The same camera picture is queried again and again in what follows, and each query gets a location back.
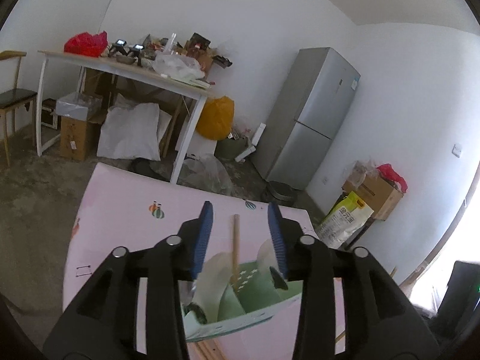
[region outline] wooden chair backrest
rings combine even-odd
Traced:
[[[27,53],[24,51],[15,51],[15,50],[6,50],[0,52],[0,61],[5,61],[7,59],[18,58],[17,69],[15,71],[15,80],[13,81],[13,88],[17,89],[18,86],[18,74],[20,73],[20,63],[22,57],[26,56]]]

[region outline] table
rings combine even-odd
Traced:
[[[191,137],[194,134],[195,127],[197,125],[200,114],[202,113],[203,106],[208,97],[211,97],[213,94],[210,91],[196,88],[194,86],[185,84],[173,80],[171,78],[164,78],[157,74],[156,72],[134,66],[121,64],[112,58],[93,58],[84,55],[70,54],[68,52],[54,52],[54,51],[39,51],[43,54],[44,61],[42,65],[42,71],[40,73],[40,83],[38,84],[38,94],[37,94],[37,154],[42,156],[42,153],[53,145],[60,137],[60,134],[56,137],[50,139],[48,142],[42,144],[42,135],[41,135],[41,112],[42,112],[42,100],[43,92],[45,86],[45,79],[47,75],[47,68],[50,60],[57,60],[64,63],[72,64],[79,66],[80,69],[80,78],[78,80],[77,92],[80,92],[82,89],[83,80],[85,78],[86,68],[95,69],[97,71],[102,71],[105,73],[111,73],[117,76],[125,77],[128,79],[140,81],[141,83],[150,84],[158,88],[165,89],[177,93],[182,96],[190,97],[195,100],[195,106],[190,113],[189,122],[183,140],[181,141],[180,148],[178,150],[177,158],[174,163],[173,172],[170,178],[170,182],[176,184],[182,169],[183,160],[187,153],[188,146],[191,141]]]
[[[240,215],[239,262],[255,260],[260,245],[270,238],[266,203],[172,185],[99,163],[73,228],[64,272],[63,309],[115,247],[125,246],[130,251],[152,247],[168,235],[176,234],[184,221],[197,218],[205,200],[214,209],[205,260],[231,250],[233,214]],[[153,216],[149,210],[153,205],[164,215]],[[298,221],[306,234],[316,237],[305,210],[280,207],[280,211],[285,218]],[[341,296],[341,285],[336,290]],[[139,293],[139,303],[144,297],[145,293]],[[290,360],[299,308],[297,301],[268,322],[218,338],[227,358]],[[138,322],[141,316],[139,313],[137,318],[137,326],[143,326],[143,330],[137,327],[139,351],[145,346],[145,323]],[[338,313],[338,317],[341,320],[337,323],[337,335],[345,326],[343,313]]]

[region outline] pink plastic bag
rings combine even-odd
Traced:
[[[83,56],[99,57],[103,50],[108,46],[107,33],[103,31],[97,35],[91,35],[88,32],[75,35],[70,38],[63,51],[66,53],[80,54]]]
[[[396,171],[393,170],[392,166],[389,163],[384,163],[383,165],[378,166],[377,169],[384,179],[399,183],[402,193],[407,192],[407,188],[409,187],[407,185],[407,182],[402,176],[400,176]]]

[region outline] orange bag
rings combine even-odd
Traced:
[[[203,107],[196,130],[204,138],[225,139],[232,130],[235,103],[229,97],[208,99]]]

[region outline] refrigerator freezer door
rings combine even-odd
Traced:
[[[295,123],[267,181],[280,181],[296,190],[304,190],[322,163],[331,142],[311,128]]]
[[[296,120],[333,139],[355,96],[360,74],[334,49],[329,49],[320,74]]]

